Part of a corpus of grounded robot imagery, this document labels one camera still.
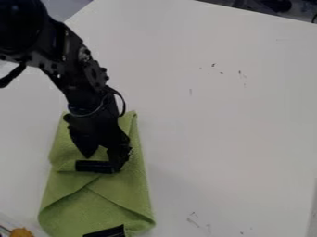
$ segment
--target dirt speck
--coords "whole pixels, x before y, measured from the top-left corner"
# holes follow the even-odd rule
[[[190,218],[187,219],[187,222],[191,223],[192,225],[196,226],[197,228],[200,228],[200,226],[199,226],[197,223],[195,223],[195,222],[194,222],[192,219],[190,219]]]
[[[196,217],[196,218],[198,218],[198,214],[196,214],[195,211],[193,211],[193,212],[190,214],[190,216],[191,216],[191,217]]]

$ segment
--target black cable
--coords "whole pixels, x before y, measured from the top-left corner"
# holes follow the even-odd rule
[[[20,63],[15,69],[10,71],[9,74],[7,74],[5,77],[0,79],[0,88],[5,88],[7,87],[12,80],[14,80],[16,77],[18,77],[19,74],[25,70],[26,64],[25,63]]]
[[[311,23],[315,23],[315,20],[317,19],[317,13],[313,16]]]

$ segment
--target table surface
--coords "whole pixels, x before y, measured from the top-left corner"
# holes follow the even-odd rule
[[[94,1],[68,24],[139,115],[144,237],[315,236],[316,25],[187,0]],[[0,211],[37,226],[66,102],[38,69],[18,81],[0,92]]]

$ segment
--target folded towel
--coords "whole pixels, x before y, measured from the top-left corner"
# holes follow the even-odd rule
[[[81,237],[111,229],[91,236],[130,237],[154,227],[136,118],[135,112],[119,118],[133,153],[115,174],[76,172],[76,161],[87,159],[71,141],[68,124],[60,121],[49,156],[53,168],[38,218],[48,234]],[[88,161],[107,161],[107,157],[107,149],[99,146]]]

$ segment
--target black object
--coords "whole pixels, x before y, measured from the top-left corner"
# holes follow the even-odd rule
[[[85,234],[83,237],[125,237],[124,225],[119,227],[98,231],[94,233]]]
[[[107,70],[100,68],[82,39],[65,24],[48,16],[40,0],[0,0],[0,59],[19,66],[0,80],[8,86],[26,66],[39,68],[65,94],[70,113],[70,137],[89,158],[102,145],[108,149],[109,162],[92,167],[85,163],[79,171],[120,171],[129,159],[129,137],[118,126],[125,102],[106,85]],[[123,101],[120,113],[115,95]]]
[[[290,0],[261,0],[261,2],[274,12],[287,12],[292,8]]]

